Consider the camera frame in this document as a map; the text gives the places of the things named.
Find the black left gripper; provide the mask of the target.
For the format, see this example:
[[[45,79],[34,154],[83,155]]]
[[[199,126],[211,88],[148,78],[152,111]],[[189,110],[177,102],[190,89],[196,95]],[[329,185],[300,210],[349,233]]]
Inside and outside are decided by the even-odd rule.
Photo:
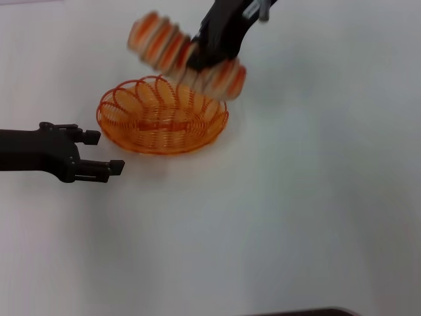
[[[1,130],[2,171],[42,171],[61,182],[108,182],[120,176],[123,160],[109,162],[81,160],[76,146],[97,145],[101,133],[81,129],[77,124],[41,122],[37,130]]]

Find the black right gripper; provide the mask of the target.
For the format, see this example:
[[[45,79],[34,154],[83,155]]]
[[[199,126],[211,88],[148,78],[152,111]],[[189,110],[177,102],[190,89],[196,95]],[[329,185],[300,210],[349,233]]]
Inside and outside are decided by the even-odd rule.
[[[257,22],[268,22],[270,9],[276,0],[215,1],[202,20],[199,34],[191,43],[197,47],[187,60],[187,66],[204,70],[237,57],[242,41]]]

